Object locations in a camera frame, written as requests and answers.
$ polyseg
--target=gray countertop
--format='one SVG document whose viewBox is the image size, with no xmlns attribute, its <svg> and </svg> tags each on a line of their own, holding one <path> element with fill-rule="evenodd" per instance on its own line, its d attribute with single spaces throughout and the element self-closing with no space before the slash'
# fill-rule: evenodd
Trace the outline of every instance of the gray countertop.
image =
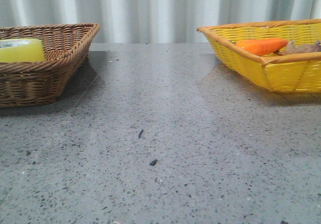
<svg viewBox="0 0 321 224">
<path fill-rule="evenodd" d="M 208 43 L 93 44 L 56 103 L 0 109 L 0 223 L 321 223 L 320 103 Z"/>
</svg>

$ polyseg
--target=white curtain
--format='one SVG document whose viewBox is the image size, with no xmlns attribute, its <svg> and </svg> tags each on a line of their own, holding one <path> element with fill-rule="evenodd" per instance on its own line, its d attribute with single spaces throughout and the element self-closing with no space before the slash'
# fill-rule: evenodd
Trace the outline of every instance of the white curtain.
<svg viewBox="0 0 321 224">
<path fill-rule="evenodd" d="M 94 42 L 204 42 L 199 26 L 321 18 L 321 0 L 1 0 L 0 27 L 94 22 Z"/>
</svg>

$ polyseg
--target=orange carrot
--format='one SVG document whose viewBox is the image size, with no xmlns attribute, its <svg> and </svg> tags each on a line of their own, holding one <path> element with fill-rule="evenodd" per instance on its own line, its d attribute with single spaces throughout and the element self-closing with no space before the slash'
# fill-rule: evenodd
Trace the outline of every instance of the orange carrot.
<svg viewBox="0 0 321 224">
<path fill-rule="evenodd" d="M 280 50 L 287 43 L 288 41 L 283 38 L 266 38 L 239 41 L 236 46 L 261 57 Z"/>
</svg>

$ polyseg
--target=wicker basket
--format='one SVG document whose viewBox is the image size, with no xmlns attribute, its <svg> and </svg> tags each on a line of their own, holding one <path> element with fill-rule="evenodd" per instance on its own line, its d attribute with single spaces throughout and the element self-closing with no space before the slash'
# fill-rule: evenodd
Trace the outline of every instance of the wicker basket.
<svg viewBox="0 0 321 224">
<path fill-rule="evenodd" d="M 41 39 L 46 57 L 43 62 L 0 62 L 0 107 L 55 102 L 99 28 L 92 23 L 0 28 L 0 39 Z"/>
<path fill-rule="evenodd" d="M 279 37 L 296 45 L 321 40 L 321 19 L 269 21 L 199 27 L 217 57 L 229 68 L 270 91 L 321 92 L 321 52 L 263 57 L 232 42 Z"/>
</svg>

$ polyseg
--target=black crumb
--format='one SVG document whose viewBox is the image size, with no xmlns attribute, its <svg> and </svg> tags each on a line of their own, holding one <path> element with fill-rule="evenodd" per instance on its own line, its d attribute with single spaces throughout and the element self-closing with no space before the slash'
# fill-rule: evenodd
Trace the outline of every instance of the black crumb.
<svg viewBox="0 0 321 224">
<path fill-rule="evenodd" d="M 157 163 L 157 159 L 154 159 L 153 161 L 150 162 L 149 165 L 154 166 Z"/>
<path fill-rule="evenodd" d="M 142 132 L 144 132 L 144 129 L 141 129 L 141 131 L 138 134 L 138 138 L 140 139 Z"/>
</svg>

